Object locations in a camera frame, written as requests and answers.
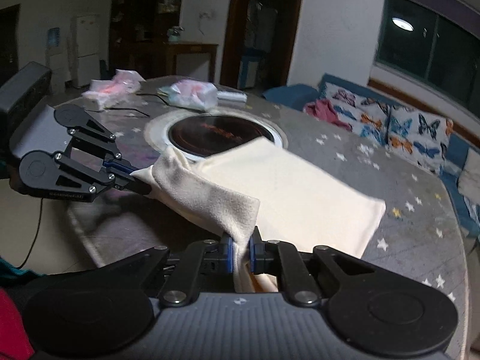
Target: gray tablecloth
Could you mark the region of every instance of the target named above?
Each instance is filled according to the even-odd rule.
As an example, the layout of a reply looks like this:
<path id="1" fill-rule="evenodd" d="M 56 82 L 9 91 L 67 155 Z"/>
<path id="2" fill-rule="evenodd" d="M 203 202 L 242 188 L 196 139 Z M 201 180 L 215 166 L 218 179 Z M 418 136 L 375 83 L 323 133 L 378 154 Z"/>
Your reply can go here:
<path id="1" fill-rule="evenodd" d="M 150 80 L 142 92 L 155 92 L 156 87 L 176 79 Z M 85 104 L 81 99 L 74 103 Z M 154 96 L 131 96 L 128 107 L 150 117 L 120 110 L 92 115 L 117 134 L 124 158 L 136 167 L 147 167 L 159 153 L 145 141 L 145 125 L 176 108 Z M 447 294 L 459 316 L 447 353 L 453 359 L 463 359 L 469 311 L 467 264 L 462 234 L 440 179 L 388 154 L 382 147 L 375 148 L 365 138 L 257 96 L 249 96 L 243 111 L 277 124 L 292 153 L 356 190 L 385 200 L 386 213 L 362 258 Z M 105 193 L 94 203 L 72 203 L 70 218 L 98 266 L 154 245 L 166 244 L 180 251 L 194 240 L 212 237 L 159 202 L 117 190 Z"/>

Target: black cable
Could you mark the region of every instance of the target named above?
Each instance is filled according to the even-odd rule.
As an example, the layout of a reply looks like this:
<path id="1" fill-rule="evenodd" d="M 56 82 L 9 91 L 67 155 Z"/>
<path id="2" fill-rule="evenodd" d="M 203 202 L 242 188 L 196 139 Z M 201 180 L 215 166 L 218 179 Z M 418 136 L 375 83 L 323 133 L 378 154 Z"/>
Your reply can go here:
<path id="1" fill-rule="evenodd" d="M 38 233 L 40 231 L 40 223 L 42 222 L 42 211 L 43 211 L 43 198 L 40 199 L 40 214 L 38 215 L 37 232 L 35 233 L 35 237 L 33 238 L 33 242 L 32 242 L 32 245 L 30 246 L 30 250 L 28 250 L 27 256 L 23 260 L 23 263 L 20 266 L 16 267 L 17 269 L 23 268 L 23 266 L 27 263 L 28 258 L 30 257 L 30 254 L 32 253 L 33 246 L 37 241 Z"/>
<path id="2" fill-rule="evenodd" d="M 160 96 L 159 94 L 157 93 L 136 93 L 137 96 L 155 96 L 155 97 L 158 97 L 161 101 L 163 101 L 165 103 L 165 105 L 170 105 L 169 103 L 167 103 L 165 101 L 165 99 Z"/>
<path id="3" fill-rule="evenodd" d="M 147 114 L 147 112 L 140 111 L 139 109 L 136 108 L 123 108 L 123 107 L 107 107 L 105 109 L 113 109 L 113 110 L 118 110 L 118 111 L 137 111 L 147 117 L 150 117 L 150 115 Z"/>
<path id="4" fill-rule="evenodd" d="M 194 112 L 199 112 L 199 113 L 202 113 L 203 111 L 200 111 L 200 110 L 196 110 L 196 109 L 192 109 L 192 108 L 188 108 L 188 107 L 180 107 L 179 105 L 172 105 L 172 104 L 169 104 L 167 101 L 165 101 L 165 99 L 160 96 L 159 94 L 155 94 L 155 93 L 136 93 L 137 96 L 155 96 L 155 97 L 158 97 L 161 101 L 164 102 L 165 105 L 168 105 L 169 107 L 174 107 L 174 108 L 179 108 L 179 109 L 188 109 L 189 111 L 194 111 Z"/>
<path id="5" fill-rule="evenodd" d="M 87 112 L 104 112 L 106 109 L 110 110 L 119 110 L 119 111 L 136 111 L 136 112 L 140 112 L 141 114 L 147 116 L 147 117 L 150 117 L 149 114 L 147 114 L 147 112 L 143 112 L 143 111 L 140 111 L 139 109 L 136 109 L 136 108 L 118 108 L 118 107 L 107 107 L 107 108 L 104 108 L 104 109 L 100 109 L 100 110 L 94 110 L 94 109 L 86 109 L 84 108 L 83 110 L 84 111 L 87 111 Z"/>

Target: doorway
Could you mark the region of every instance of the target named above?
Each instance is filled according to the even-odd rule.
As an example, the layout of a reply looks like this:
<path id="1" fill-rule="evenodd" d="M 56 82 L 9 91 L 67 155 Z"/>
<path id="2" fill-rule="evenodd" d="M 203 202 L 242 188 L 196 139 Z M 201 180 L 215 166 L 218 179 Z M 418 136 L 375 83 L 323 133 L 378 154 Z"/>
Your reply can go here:
<path id="1" fill-rule="evenodd" d="M 302 0 L 230 0 L 220 83 L 260 95 L 286 85 Z"/>
<path id="2" fill-rule="evenodd" d="M 0 9 L 0 86 L 18 72 L 17 25 L 20 5 Z"/>

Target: pink clothing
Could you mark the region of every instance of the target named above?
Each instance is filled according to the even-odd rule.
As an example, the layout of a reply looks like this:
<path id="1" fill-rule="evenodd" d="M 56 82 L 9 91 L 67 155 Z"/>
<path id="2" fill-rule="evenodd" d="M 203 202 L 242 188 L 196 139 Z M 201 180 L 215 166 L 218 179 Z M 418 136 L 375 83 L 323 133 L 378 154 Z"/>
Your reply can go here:
<path id="1" fill-rule="evenodd" d="M 350 124 L 338 120 L 338 115 L 333 109 L 330 100 L 318 99 L 314 102 L 306 103 L 303 107 L 303 111 L 317 120 L 324 120 L 325 122 L 344 128 L 347 131 L 352 131 L 352 126 Z"/>
<path id="2" fill-rule="evenodd" d="M 0 359 L 27 360 L 34 353 L 20 313 L 5 290 L 0 288 Z"/>

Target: black cooktop surface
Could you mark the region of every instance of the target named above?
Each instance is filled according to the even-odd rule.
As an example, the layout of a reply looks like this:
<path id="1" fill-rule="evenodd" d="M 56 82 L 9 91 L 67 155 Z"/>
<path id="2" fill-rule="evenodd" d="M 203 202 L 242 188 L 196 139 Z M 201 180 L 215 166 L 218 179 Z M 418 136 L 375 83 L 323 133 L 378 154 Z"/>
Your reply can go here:
<path id="1" fill-rule="evenodd" d="M 196 115 L 175 123 L 169 139 L 180 150 L 208 157 L 240 146 L 258 137 L 274 141 L 263 126 L 238 116 Z"/>

